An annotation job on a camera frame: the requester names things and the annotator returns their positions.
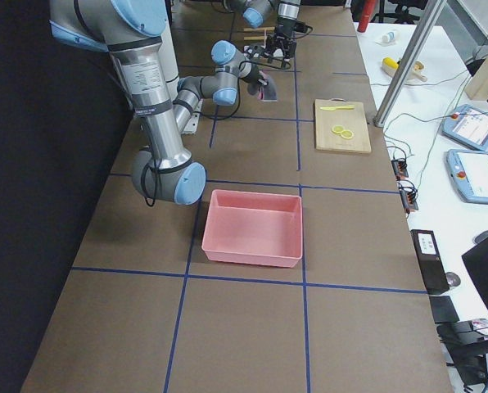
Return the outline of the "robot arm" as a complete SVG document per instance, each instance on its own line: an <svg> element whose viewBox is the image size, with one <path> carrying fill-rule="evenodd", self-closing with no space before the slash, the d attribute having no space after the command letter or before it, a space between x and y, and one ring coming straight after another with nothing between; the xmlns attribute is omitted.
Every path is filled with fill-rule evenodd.
<svg viewBox="0 0 488 393"><path fill-rule="evenodd" d="M274 93L273 80L232 43L211 50L213 75L176 81L169 91L161 64L168 16L162 1L52 1L52 35L60 42L110 55L148 146L133 163L131 179L148 204L156 200L191 205L202 195L206 170L183 146L181 132L202 99L231 106L241 81L251 95Z"/></svg>
<svg viewBox="0 0 488 393"><path fill-rule="evenodd" d="M282 54L282 61L291 60L296 52L296 33L305 34L308 25L298 21L300 1L228 0L222 1L226 11L240 14L252 29L258 29L271 14L276 15L276 25L268 34L260 55L272 62L275 53Z"/></svg>

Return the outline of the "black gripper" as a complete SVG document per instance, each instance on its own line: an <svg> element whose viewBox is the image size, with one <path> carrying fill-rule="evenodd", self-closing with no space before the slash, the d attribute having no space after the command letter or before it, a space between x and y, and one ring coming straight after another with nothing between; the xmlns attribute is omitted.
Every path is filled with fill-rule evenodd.
<svg viewBox="0 0 488 393"><path fill-rule="evenodd" d="M265 40L264 57L267 61L290 61L296 53L296 40L284 34L269 34Z"/></svg>
<svg viewBox="0 0 488 393"><path fill-rule="evenodd" d="M250 61L240 63L240 79L248 84L267 84L267 79L258 65Z"/></svg>

